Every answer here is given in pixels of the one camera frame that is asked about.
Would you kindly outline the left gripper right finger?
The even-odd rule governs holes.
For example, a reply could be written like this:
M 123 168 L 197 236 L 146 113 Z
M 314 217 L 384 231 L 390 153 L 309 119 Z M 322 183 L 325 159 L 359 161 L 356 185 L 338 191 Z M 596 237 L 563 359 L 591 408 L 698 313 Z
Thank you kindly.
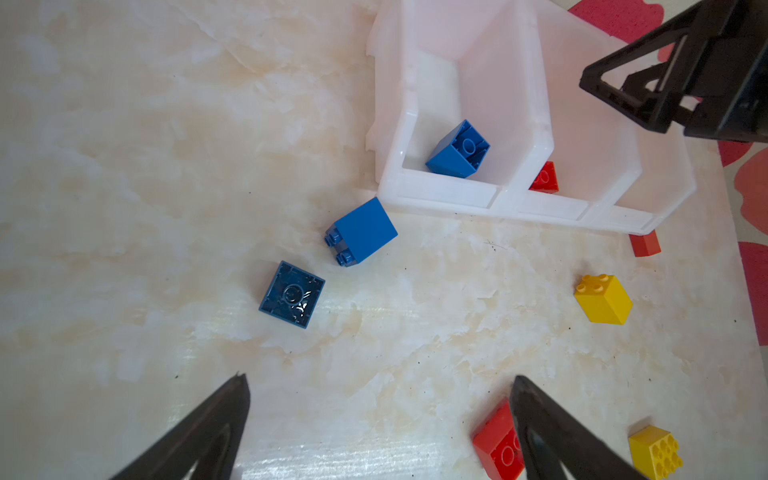
M 532 380 L 515 377 L 510 410 L 529 479 L 641 479 Z

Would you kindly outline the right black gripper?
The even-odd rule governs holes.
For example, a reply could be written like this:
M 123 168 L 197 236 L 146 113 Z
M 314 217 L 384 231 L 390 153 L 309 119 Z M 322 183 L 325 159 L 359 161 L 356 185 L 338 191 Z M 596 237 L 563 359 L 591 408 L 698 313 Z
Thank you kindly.
M 628 74 L 603 76 L 648 54 L 669 57 Z M 689 137 L 767 141 L 767 3 L 700 1 L 639 40 L 587 66 L 579 87 L 646 130 L 672 123 Z

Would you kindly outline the small dark blue lego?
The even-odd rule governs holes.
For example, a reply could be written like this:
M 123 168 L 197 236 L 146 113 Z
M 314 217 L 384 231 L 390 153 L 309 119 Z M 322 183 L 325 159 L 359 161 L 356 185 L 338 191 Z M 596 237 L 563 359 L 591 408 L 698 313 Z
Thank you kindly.
M 468 178 L 480 168 L 490 144 L 464 120 L 440 140 L 426 162 L 432 173 Z

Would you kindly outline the white three-compartment plastic bin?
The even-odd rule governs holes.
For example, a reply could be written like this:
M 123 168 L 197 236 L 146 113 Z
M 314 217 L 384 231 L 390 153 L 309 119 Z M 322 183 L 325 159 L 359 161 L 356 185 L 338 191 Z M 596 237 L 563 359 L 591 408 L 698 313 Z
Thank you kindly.
M 585 67 L 623 43 L 550 1 L 386 1 L 375 64 L 378 197 L 441 211 L 644 235 L 696 188 L 682 130 L 649 132 L 583 91 Z M 468 178 L 432 173 L 468 120 L 490 144 Z M 559 192 L 531 191 L 547 161 Z

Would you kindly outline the yellow lego cube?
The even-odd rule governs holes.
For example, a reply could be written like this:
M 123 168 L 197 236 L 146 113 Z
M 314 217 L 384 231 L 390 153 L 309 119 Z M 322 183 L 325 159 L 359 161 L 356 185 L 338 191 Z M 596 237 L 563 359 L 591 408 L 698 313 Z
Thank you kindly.
M 585 275 L 576 286 L 574 297 L 592 323 L 624 325 L 633 302 L 613 275 Z

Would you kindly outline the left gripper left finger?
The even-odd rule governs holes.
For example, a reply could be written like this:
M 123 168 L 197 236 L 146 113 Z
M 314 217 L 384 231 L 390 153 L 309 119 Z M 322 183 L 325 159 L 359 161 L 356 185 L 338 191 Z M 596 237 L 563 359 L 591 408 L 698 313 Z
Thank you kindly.
M 117 479 L 228 479 L 250 408 L 247 376 L 222 384 Z

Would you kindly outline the blue lego cube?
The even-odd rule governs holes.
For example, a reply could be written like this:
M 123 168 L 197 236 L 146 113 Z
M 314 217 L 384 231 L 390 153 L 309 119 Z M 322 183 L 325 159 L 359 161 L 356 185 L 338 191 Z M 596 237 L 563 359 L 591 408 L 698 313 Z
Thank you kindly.
M 334 222 L 324 241 L 342 267 L 357 265 L 377 252 L 398 232 L 376 197 Z

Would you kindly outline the small red lego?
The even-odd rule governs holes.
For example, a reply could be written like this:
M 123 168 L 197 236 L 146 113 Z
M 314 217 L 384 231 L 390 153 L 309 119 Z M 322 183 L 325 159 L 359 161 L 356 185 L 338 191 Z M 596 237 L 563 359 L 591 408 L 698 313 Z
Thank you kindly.
M 629 235 L 636 258 L 646 258 L 659 254 L 662 249 L 655 230 L 646 235 Z

